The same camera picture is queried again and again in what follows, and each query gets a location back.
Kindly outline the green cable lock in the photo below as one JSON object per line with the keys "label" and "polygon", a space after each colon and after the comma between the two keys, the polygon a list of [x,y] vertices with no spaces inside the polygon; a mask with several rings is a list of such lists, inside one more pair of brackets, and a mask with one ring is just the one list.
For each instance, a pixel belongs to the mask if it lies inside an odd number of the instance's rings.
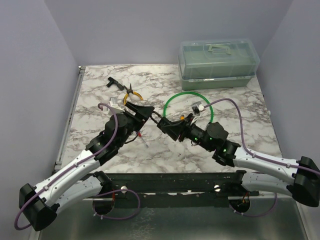
{"label": "green cable lock", "polygon": [[[180,96],[183,96],[183,95],[193,95],[193,96],[197,96],[197,97],[200,97],[202,100],[204,100],[207,104],[209,104],[209,100],[204,97],[202,94],[200,93],[197,93],[197,92],[193,92],[193,91],[185,91],[185,92],[180,92],[180,93],[177,93],[175,95],[173,95],[172,97],[170,97],[167,102],[165,103],[164,107],[163,107],[163,117],[166,116],[166,112],[167,112],[167,108],[169,106],[169,103],[177,98],[177,97],[180,97]],[[210,122],[213,123],[213,120],[214,120],[214,110],[212,108],[212,106],[209,107],[210,109]]]}

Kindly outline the black padlock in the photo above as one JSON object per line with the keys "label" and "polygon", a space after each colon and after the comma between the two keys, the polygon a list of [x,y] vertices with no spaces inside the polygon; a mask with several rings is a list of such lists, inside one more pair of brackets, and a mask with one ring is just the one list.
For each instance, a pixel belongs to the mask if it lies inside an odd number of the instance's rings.
{"label": "black padlock", "polygon": [[164,127],[167,127],[171,122],[164,116],[161,116],[158,112],[153,111],[150,115],[150,119],[156,124],[157,128],[163,130]]}

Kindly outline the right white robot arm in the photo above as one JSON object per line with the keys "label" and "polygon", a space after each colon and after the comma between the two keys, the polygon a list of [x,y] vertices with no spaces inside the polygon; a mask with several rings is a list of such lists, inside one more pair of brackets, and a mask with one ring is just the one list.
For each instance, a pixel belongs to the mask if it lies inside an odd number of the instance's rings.
{"label": "right white robot arm", "polygon": [[241,196],[245,192],[266,191],[281,193],[308,207],[320,204],[320,170],[306,156],[299,160],[274,157],[232,142],[229,133],[218,122],[208,123],[201,129],[193,123],[193,115],[178,121],[162,117],[157,127],[174,141],[189,139],[208,152],[222,166],[246,168],[254,173],[244,173],[242,178],[230,183],[230,191]]}

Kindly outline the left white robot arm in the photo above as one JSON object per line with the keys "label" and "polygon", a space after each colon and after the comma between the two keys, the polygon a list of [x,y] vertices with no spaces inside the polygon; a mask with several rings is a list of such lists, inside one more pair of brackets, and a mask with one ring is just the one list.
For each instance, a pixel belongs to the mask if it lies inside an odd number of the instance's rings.
{"label": "left white robot arm", "polygon": [[56,219],[63,200],[70,200],[70,197],[64,196],[66,191],[75,187],[82,177],[116,156],[129,136],[142,129],[155,109],[153,106],[140,106],[131,102],[127,102],[125,106],[129,110],[116,112],[108,104],[99,103],[97,107],[100,110],[106,107],[112,113],[104,125],[104,130],[94,137],[73,161],[55,174],[36,185],[26,183],[20,188],[19,212],[14,220],[16,230],[25,229],[18,225],[21,215],[28,220],[28,228],[41,231],[48,227]]}

